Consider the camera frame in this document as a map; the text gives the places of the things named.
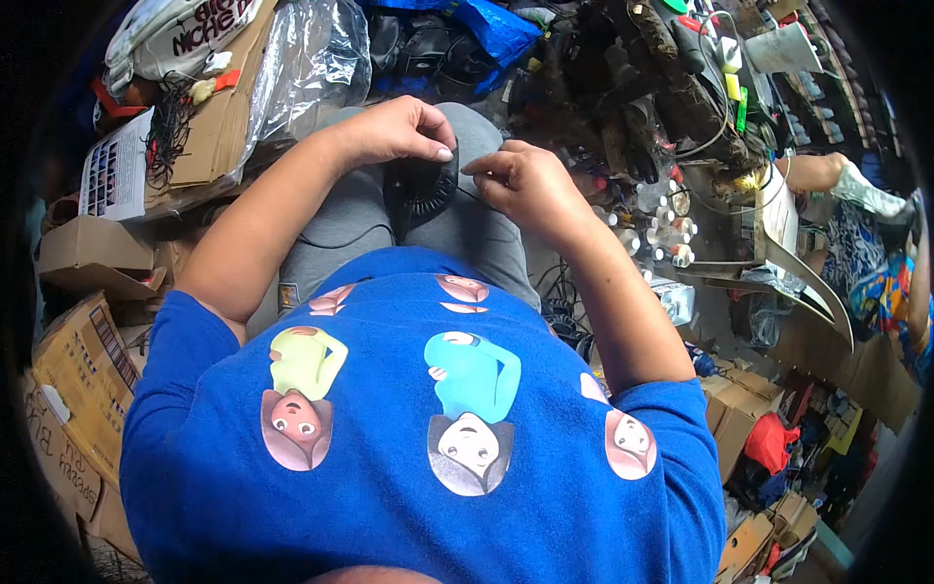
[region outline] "yellow sponge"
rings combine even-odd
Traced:
[[[742,101],[740,94],[740,78],[734,73],[727,73],[723,76],[726,79],[727,97],[733,101]]]

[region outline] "green tool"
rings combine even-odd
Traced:
[[[665,6],[669,7],[672,11],[677,14],[687,14],[687,4],[685,0],[661,0],[665,3]]]
[[[749,101],[749,91],[740,88],[740,105],[736,108],[736,131],[742,134],[746,130],[746,103]]]

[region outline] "blue t-shirt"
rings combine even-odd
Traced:
[[[542,318],[468,265],[374,251],[245,347],[170,292],[120,492],[158,581],[713,581],[726,541],[697,381],[607,403]]]

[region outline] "white bucket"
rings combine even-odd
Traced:
[[[753,36],[746,40],[744,48],[760,73],[824,70],[800,22]]]

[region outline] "white bag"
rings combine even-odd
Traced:
[[[223,49],[253,22],[262,2],[140,0],[107,46],[107,91],[120,96],[134,74],[153,81],[170,71],[196,77],[209,54]]]

